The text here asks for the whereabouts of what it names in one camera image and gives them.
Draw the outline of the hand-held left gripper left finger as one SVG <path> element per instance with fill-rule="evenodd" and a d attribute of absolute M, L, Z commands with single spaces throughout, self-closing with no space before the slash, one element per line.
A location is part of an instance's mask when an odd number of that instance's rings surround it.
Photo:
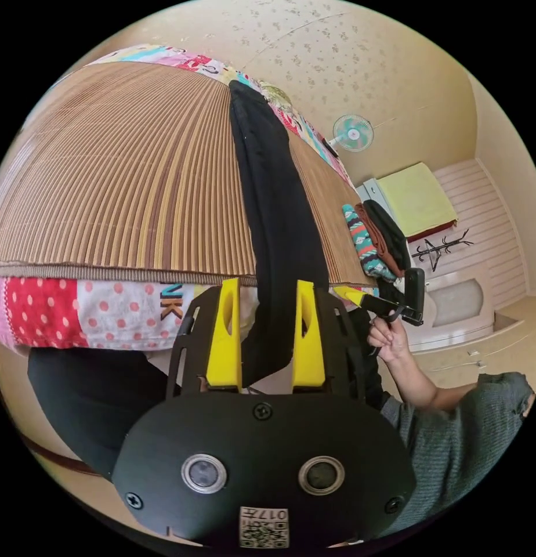
<path fill-rule="evenodd" d="M 210 388 L 241 388 L 240 280 L 221 286 L 206 371 Z"/>

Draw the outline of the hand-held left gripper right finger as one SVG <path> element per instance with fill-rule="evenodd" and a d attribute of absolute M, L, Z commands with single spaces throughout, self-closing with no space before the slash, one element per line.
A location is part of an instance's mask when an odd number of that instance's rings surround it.
<path fill-rule="evenodd" d="M 324 383 L 323 347 L 314 285 L 299 280 L 296 289 L 292 388 L 321 389 Z"/>

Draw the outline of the person's right hand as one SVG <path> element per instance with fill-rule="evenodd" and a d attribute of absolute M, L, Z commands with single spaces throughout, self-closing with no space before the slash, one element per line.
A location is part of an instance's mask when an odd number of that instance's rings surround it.
<path fill-rule="evenodd" d="M 411 358 L 407 333 L 400 318 L 375 317 L 369 328 L 368 343 L 378 349 L 379 357 L 388 366 L 405 364 Z"/>

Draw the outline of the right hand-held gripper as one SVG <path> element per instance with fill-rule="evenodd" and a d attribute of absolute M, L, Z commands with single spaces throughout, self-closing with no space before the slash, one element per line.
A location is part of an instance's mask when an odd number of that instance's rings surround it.
<path fill-rule="evenodd" d="M 408 310 L 407 306 L 398 305 L 394 302 L 367 294 L 362 290 L 344 285 L 335 286 L 335 294 L 350 305 L 361 307 L 377 317 L 386 320 L 388 323 L 394 322 L 404 314 L 405 310 Z"/>

